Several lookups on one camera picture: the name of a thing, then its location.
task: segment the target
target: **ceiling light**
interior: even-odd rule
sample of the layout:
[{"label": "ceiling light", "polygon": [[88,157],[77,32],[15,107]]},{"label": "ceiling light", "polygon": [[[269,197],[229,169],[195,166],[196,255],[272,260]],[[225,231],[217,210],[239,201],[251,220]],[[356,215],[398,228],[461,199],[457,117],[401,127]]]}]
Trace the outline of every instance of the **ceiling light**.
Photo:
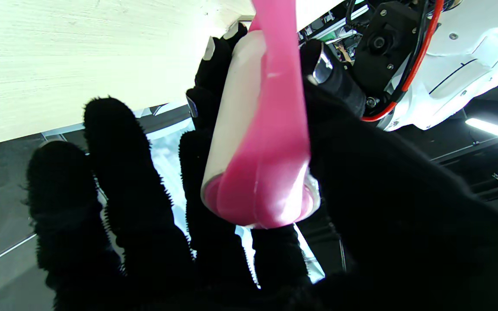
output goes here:
[{"label": "ceiling light", "polygon": [[478,130],[483,130],[485,132],[491,133],[498,136],[498,125],[491,124],[476,118],[470,118],[466,120],[466,124],[473,126]]}]

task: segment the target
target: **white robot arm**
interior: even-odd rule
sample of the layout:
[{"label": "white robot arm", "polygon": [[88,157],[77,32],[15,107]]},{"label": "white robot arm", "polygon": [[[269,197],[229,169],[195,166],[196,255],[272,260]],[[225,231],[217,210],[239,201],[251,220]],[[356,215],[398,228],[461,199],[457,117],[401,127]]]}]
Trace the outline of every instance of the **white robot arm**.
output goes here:
[{"label": "white robot arm", "polygon": [[[439,18],[427,55],[384,130],[427,130],[498,86],[498,1],[463,0]],[[401,79],[404,66],[391,86]]]}]

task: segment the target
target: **pink strap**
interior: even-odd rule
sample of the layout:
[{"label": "pink strap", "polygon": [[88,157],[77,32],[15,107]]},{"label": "pink strap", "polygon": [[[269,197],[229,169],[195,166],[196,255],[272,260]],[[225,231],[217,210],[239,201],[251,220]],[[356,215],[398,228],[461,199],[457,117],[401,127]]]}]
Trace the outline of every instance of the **pink strap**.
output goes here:
[{"label": "pink strap", "polygon": [[257,16],[249,31],[262,30],[259,106],[243,141],[218,184],[207,194],[215,212],[238,225],[278,228],[312,208],[303,182],[310,161],[295,0],[253,0]]}]

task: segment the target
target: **wooden surface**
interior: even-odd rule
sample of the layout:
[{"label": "wooden surface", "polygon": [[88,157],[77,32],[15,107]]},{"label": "wooden surface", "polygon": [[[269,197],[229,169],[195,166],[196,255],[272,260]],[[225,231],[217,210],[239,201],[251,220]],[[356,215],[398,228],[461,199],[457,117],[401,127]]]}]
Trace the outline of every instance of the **wooden surface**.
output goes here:
[{"label": "wooden surface", "polygon": [[[298,27],[339,2],[298,0]],[[80,123],[96,96],[134,110],[182,98],[209,36],[254,13],[249,0],[0,0],[0,142]]]}]

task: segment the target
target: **red wire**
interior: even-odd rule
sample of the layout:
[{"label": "red wire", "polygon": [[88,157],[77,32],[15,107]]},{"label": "red wire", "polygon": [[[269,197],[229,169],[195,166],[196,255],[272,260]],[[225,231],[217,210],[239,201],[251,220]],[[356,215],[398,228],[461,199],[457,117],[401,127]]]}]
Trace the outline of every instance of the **red wire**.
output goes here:
[{"label": "red wire", "polygon": [[[431,38],[433,37],[433,34],[435,33],[435,30],[437,29],[437,22],[439,21],[439,16],[441,15],[441,12],[443,11],[443,4],[444,0],[436,0],[435,1],[435,9],[433,11],[433,16],[431,18],[431,23],[429,24],[428,27],[428,32],[425,35],[424,43],[422,44],[422,48],[420,50],[420,54],[418,56],[418,59],[416,59],[416,63],[414,63],[411,73],[409,74],[409,78],[407,81],[405,81],[405,84],[403,84],[403,88],[401,89],[403,92],[406,92],[409,90],[409,87],[411,87],[411,83],[413,79],[416,77],[416,73],[418,72],[418,69],[420,68],[420,65],[422,61],[424,60],[425,53],[428,51],[429,44],[431,42]],[[385,116],[387,116],[394,108],[397,106],[398,103],[396,102],[391,102],[387,108],[385,108],[382,112],[379,114],[376,114],[375,116],[371,117],[362,117],[362,120],[364,122],[376,122],[378,120],[381,120]]]}]

